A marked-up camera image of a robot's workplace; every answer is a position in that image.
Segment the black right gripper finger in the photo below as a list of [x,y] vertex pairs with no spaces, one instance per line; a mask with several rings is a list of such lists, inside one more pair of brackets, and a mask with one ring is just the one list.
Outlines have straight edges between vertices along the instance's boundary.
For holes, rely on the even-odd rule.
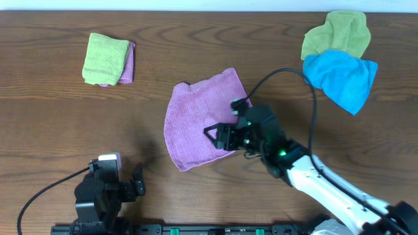
[[209,131],[212,131],[212,129],[204,129],[204,135],[211,141],[212,145],[216,148],[217,147],[217,138],[213,137]]
[[238,125],[234,124],[234,123],[216,123],[215,125],[205,127],[204,130],[205,131],[211,131],[211,130],[214,130],[214,129],[218,129],[220,127],[231,127],[233,129],[237,129]]

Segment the purple microfiber cloth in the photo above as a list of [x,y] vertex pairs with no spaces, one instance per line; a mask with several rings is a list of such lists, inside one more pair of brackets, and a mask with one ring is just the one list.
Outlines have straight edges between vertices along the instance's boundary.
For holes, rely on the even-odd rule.
[[235,123],[231,101],[246,97],[235,68],[225,69],[195,84],[176,84],[165,116],[163,134],[168,153],[179,171],[216,161],[233,151],[216,149],[204,128]]

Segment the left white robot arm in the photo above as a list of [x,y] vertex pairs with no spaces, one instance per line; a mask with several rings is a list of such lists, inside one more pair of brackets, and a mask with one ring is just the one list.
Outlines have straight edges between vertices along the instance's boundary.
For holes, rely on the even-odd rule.
[[78,218],[71,223],[69,234],[134,234],[134,226],[118,214],[125,202],[145,195],[141,167],[132,178],[121,181],[118,169],[95,169],[74,190]]

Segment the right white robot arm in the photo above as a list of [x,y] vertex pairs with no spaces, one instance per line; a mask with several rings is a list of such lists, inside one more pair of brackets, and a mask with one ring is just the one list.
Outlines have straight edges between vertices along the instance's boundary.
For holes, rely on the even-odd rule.
[[267,105],[236,108],[236,123],[217,123],[203,133],[217,149],[258,155],[269,173],[306,193],[352,234],[416,234],[417,210],[370,196],[325,166],[311,151],[287,138]]

